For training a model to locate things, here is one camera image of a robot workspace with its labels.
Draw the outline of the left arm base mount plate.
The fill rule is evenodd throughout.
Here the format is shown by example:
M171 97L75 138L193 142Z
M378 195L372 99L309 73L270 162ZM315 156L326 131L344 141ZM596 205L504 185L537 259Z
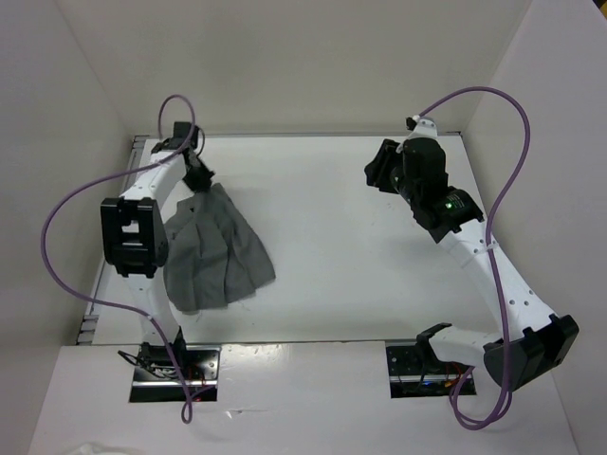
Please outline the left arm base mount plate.
M175 367L163 348L141 348L128 355L134 366L130 403L184 403L185 394ZM215 402L218 394L220 349L193 349L178 352L177 361L193 401Z

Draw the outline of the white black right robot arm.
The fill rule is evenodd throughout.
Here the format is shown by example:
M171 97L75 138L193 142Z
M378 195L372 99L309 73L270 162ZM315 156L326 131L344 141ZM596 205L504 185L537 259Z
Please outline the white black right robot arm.
M402 142L386 139L365 166L366 183L400 195L415 221L458 263L498 324L495 333L439 323L416 338L415 360L427 373L447 362L484 368L516 391L559 366L579 334L569 316L543 302L486 233L484 213L466 191L451 186L446 153L431 118L408 118Z

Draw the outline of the grey pleated skirt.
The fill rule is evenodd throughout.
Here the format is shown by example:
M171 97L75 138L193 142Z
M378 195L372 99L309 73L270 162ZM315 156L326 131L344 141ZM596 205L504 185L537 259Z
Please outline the grey pleated skirt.
M276 279L263 242L219 183L179 201L165 229L164 285L183 314L225 308Z

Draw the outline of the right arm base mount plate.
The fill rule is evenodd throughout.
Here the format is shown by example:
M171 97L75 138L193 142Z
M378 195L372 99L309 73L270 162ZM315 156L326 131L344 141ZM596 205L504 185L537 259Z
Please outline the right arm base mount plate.
M388 343L385 354L392 399L448 396L468 369L454 362L427 366L413 342Z

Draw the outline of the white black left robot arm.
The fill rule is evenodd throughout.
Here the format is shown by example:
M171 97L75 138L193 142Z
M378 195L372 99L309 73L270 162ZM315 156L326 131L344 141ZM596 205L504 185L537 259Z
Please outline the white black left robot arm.
M199 157L205 140L199 126L176 122L173 135L151 151L152 168L119 197L101 202L104 259L122 276L135 307L144 313L143 358L155 361L157 370L171 379L188 370L189 356L162 280L169 240L160 210L180 182L194 193L211 188L214 172Z

